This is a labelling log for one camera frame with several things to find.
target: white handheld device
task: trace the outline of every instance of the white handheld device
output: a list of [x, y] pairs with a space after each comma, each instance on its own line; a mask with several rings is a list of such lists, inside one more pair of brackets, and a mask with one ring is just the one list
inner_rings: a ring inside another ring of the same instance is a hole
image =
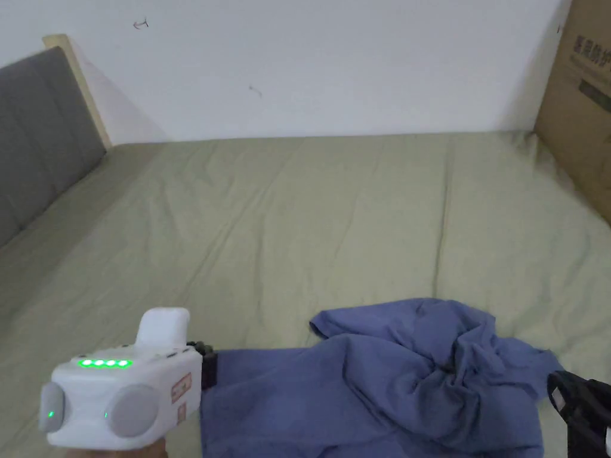
[[133, 345], [60, 364], [40, 395], [50, 444], [93, 450], [145, 447], [199, 409], [202, 354], [187, 345], [189, 311], [153, 308]]

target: gray round button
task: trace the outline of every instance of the gray round button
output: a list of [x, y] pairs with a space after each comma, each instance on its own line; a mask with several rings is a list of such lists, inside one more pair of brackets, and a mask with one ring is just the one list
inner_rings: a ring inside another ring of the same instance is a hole
[[106, 409], [106, 421], [119, 437], [136, 437], [153, 426], [159, 410], [159, 395], [146, 385], [131, 385], [115, 394]]

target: blue cloth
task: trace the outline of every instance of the blue cloth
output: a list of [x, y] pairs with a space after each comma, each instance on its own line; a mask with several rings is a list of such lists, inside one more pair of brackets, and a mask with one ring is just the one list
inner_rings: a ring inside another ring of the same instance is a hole
[[307, 349], [219, 354], [205, 458], [543, 456], [536, 401], [555, 356], [449, 300], [329, 310]]

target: bed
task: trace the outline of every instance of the bed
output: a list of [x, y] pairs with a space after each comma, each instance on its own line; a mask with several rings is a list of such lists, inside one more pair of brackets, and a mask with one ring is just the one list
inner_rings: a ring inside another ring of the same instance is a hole
[[[62, 456], [40, 387], [132, 342], [151, 307], [188, 308], [218, 349], [281, 348], [316, 343], [325, 308], [456, 299], [611, 382], [611, 231], [532, 133], [93, 144], [0, 249], [3, 457]], [[562, 419], [540, 414], [565, 456]], [[195, 417], [169, 435], [172, 458], [199, 447]]]

